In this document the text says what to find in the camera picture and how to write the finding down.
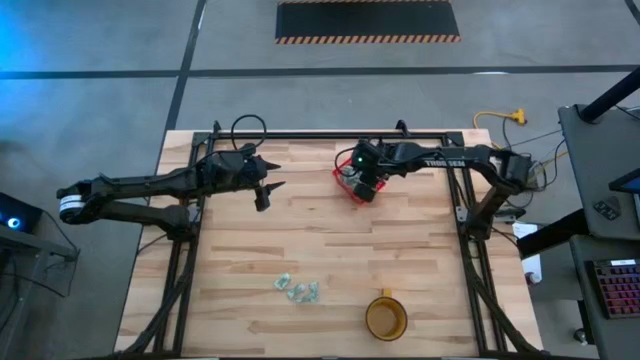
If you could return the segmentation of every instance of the wooden tabletop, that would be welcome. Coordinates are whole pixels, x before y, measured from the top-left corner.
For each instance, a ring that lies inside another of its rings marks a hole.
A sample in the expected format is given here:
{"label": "wooden tabletop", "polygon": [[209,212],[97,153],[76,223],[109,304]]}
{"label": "wooden tabletop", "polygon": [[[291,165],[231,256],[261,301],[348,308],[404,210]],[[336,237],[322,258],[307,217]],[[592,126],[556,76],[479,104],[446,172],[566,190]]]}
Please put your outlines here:
{"label": "wooden tabletop", "polygon": [[[486,130],[461,131],[468,146],[490,144]],[[159,173],[186,166],[192,134],[167,134]],[[258,153],[282,168],[266,180],[287,181],[272,194],[267,211],[255,211],[253,192],[207,199],[184,356],[476,355],[445,170],[394,177],[373,203],[359,206],[331,175],[335,154],[353,145],[353,140],[267,140]],[[216,148],[230,144],[218,141]],[[475,172],[472,178],[481,198],[489,186]],[[158,197],[151,205],[173,203]],[[140,246],[161,234],[146,228]],[[499,235],[487,246],[500,305],[541,348],[517,250]],[[170,252],[171,243],[163,239],[137,257],[116,350],[131,344],[158,309]],[[317,281],[318,303],[295,304],[278,291],[273,282],[285,272],[292,285]],[[406,333],[393,342],[375,339],[365,326],[366,307],[383,287],[393,290],[409,316]],[[168,339],[174,324],[170,319]]]}

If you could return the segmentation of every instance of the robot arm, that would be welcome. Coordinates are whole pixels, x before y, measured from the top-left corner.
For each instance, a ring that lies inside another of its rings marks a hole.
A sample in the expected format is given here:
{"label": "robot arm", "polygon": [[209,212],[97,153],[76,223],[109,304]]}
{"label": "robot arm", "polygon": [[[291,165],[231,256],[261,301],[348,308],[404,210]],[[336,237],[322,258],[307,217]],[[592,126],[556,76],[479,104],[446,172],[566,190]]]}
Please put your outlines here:
{"label": "robot arm", "polygon": [[166,175],[108,178],[104,175],[59,189],[60,218],[67,224],[88,224],[99,219],[157,225],[171,240],[187,241],[193,234],[185,206],[164,209],[117,200],[169,195],[187,202],[202,195],[253,190],[256,210],[269,207],[269,194],[284,182],[261,186],[268,170],[279,165],[254,156],[255,146],[208,154],[196,164],[175,169]]}
{"label": "robot arm", "polygon": [[[491,161],[495,159],[499,168]],[[527,190],[531,159],[509,150],[488,146],[425,148],[413,142],[372,144],[361,139],[351,155],[351,166],[358,177],[354,194],[370,202],[376,185],[392,175],[405,177],[422,168],[470,168],[481,173],[492,185],[482,201],[468,209],[464,227],[476,240],[489,239],[493,216],[511,195]]]}

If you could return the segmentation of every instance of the black floor mat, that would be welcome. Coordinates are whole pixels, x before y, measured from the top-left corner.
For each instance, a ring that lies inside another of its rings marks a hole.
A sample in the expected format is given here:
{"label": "black floor mat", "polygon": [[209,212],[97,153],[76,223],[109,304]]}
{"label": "black floor mat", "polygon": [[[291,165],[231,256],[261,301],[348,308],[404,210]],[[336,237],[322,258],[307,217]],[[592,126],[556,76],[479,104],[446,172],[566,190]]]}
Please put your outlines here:
{"label": "black floor mat", "polygon": [[461,40],[448,0],[309,0],[278,4],[276,43],[450,43]]}

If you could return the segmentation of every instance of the concrete floor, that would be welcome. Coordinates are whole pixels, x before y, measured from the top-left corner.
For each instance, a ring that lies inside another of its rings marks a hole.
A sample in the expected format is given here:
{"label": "concrete floor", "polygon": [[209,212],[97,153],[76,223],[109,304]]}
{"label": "concrete floor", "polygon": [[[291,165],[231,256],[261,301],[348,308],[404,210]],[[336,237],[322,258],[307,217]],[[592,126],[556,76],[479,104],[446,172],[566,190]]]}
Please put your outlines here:
{"label": "concrete floor", "polygon": [[[178,70],[196,3],[0,0],[0,72]],[[640,62],[640,28],[622,0],[456,0],[453,6],[460,44],[277,46],[275,0],[209,0],[192,68]],[[192,78],[176,128],[208,129],[213,120],[228,127],[245,113],[261,115],[271,129],[389,128],[398,119],[413,128],[468,128],[477,111],[522,107],[529,123],[507,127],[515,143],[559,129],[558,107],[587,103],[624,75]],[[175,88],[175,78],[0,80],[0,191],[56,214],[59,187],[98,172],[153,173]],[[504,144],[500,119],[483,118],[481,124]],[[540,158],[560,140],[556,134],[517,150]],[[580,207],[570,159],[559,160],[558,169],[558,181],[535,196],[525,221],[549,223]],[[15,358],[77,358],[112,350],[140,226],[104,221],[63,228],[82,248],[72,295],[60,300],[38,293]],[[554,278],[552,264],[569,264],[567,251],[543,255],[545,278]],[[51,278],[59,287],[67,280],[65,271]],[[579,321],[575,303],[551,296],[565,286],[549,281],[532,291],[541,332],[557,334],[543,337],[545,348],[595,355],[592,347],[571,340]]]}

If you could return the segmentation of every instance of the rgb keyboard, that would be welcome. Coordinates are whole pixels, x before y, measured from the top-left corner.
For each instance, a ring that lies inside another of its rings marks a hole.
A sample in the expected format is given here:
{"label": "rgb keyboard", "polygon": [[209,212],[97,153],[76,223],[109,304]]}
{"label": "rgb keyboard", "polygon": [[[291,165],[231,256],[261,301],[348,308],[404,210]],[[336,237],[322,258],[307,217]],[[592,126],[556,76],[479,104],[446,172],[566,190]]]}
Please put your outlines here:
{"label": "rgb keyboard", "polygon": [[640,259],[587,261],[586,265],[606,318],[640,317]]}

